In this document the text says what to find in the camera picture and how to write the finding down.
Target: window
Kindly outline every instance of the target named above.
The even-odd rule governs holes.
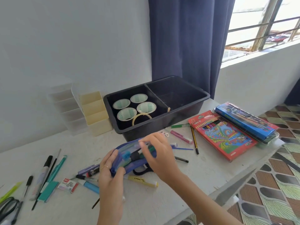
[[[300,38],[300,0],[235,0],[223,61]]]

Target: hand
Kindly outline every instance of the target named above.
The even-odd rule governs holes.
[[[144,142],[150,142],[156,149],[156,158],[154,158]],[[162,133],[152,133],[139,140],[142,152],[152,170],[159,178],[169,184],[176,178],[181,171],[179,170],[172,147]]]
[[[123,214],[123,176],[125,169],[119,167],[114,178],[110,169],[118,155],[118,150],[111,150],[100,163],[99,189],[100,213],[98,225],[119,224]]]

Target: white wall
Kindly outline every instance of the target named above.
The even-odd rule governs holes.
[[[299,53],[300,43],[296,40],[224,62],[215,100],[232,102],[254,115],[283,103],[300,78]]]
[[[0,152],[65,130],[41,86],[151,81],[148,0],[1,0]]]

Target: window frame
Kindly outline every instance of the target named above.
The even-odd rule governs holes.
[[[261,50],[264,49],[264,45],[265,45],[266,40],[267,40],[268,37],[274,36],[274,35],[277,35],[277,34],[282,34],[282,33],[289,32],[289,31],[291,31],[292,33],[291,33],[291,36],[289,37],[288,42],[292,41],[294,36],[296,35],[298,29],[300,29],[300,16],[275,21],[276,15],[278,13],[278,10],[281,6],[282,1],[283,0],[269,0],[269,3],[264,8],[264,12],[261,16],[261,20],[260,20],[259,24],[228,30],[228,33],[230,33],[230,32],[234,32],[234,31],[259,27],[256,38],[225,45],[225,49],[227,47],[231,47],[231,46],[234,46],[234,45],[254,41],[254,44],[251,48],[250,53],[253,53],[253,52],[256,52],[256,51],[261,51]],[[271,31],[271,28],[272,28],[273,24],[284,22],[284,21],[289,21],[289,20],[294,20],[294,19],[298,19],[298,21],[297,21],[294,28],[286,30],[286,31],[281,31],[281,32],[270,34],[270,31]]]

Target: beige drawer organizer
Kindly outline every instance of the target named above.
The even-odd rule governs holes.
[[[113,129],[99,91],[80,95],[79,100],[89,131],[93,136]]]

